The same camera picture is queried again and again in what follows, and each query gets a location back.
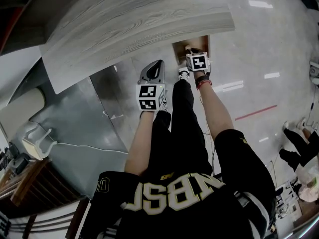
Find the red line on floor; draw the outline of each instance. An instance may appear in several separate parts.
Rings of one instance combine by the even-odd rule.
[[[236,118],[235,121],[236,121],[236,120],[241,120],[241,119],[247,118],[247,117],[252,116],[252,115],[255,115],[255,114],[262,113],[262,112],[264,112],[264,111],[270,110],[270,109],[275,108],[275,107],[277,107],[277,106],[278,106],[278,105],[270,106],[270,107],[264,108],[264,109],[262,109],[262,110],[256,111],[256,112],[254,112],[254,113],[244,115],[244,116],[242,116],[242,117]]]

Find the person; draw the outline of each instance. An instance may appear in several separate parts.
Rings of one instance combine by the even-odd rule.
[[[296,132],[289,130],[289,123],[286,121],[283,131],[288,140],[296,147],[297,151],[287,151],[283,147],[280,148],[279,155],[282,160],[286,161],[296,173],[300,185],[298,185],[296,193],[304,201],[313,202],[318,199],[319,194],[319,136],[316,131],[311,133],[305,128],[306,118],[302,118],[297,124],[309,143]]]
[[[264,237],[275,214],[272,178],[201,71],[194,77],[223,182],[211,176],[189,77],[179,70],[172,117],[166,105],[155,120],[154,112],[142,112],[124,173],[100,175],[81,238],[113,224],[116,238]]]

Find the glossy floor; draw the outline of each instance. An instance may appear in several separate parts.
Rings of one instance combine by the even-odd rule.
[[[301,117],[308,116],[313,101],[309,61],[319,54],[317,24],[300,0],[227,2],[236,30],[211,36],[213,86],[234,119],[236,129],[244,132],[247,141],[274,177],[273,161],[276,172],[274,183],[277,181],[277,185],[281,185],[294,175],[293,170],[278,157],[280,145],[293,148],[283,136],[282,124],[289,120],[294,127]],[[177,62],[171,45],[125,60],[116,64],[116,70],[107,68],[91,77],[127,149],[140,115],[135,101],[135,84],[141,70],[157,59],[165,61],[171,110],[172,87],[177,75]],[[202,130],[208,132],[193,79],[192,87],[194,110]],[[214,146],[209,136],[206,136],[206,142],[211,160]],[[216,173],[220,172],[217,155],[214,164]]]

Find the red wristband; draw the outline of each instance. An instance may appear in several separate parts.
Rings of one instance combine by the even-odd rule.
[[[199,90],[201,88],[201,86],[207,82],[212,86],[212,82],[210,80],[204,80],[204,81],[199,82],[197,89]]]

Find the hand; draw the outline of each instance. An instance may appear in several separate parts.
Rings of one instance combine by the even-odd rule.
[[[199,77],[201,76],[205,76],[205,74],[202,72],[202,71],[197,71],[197,72],[194,72],[194,78],[195,80],[197,80]]]

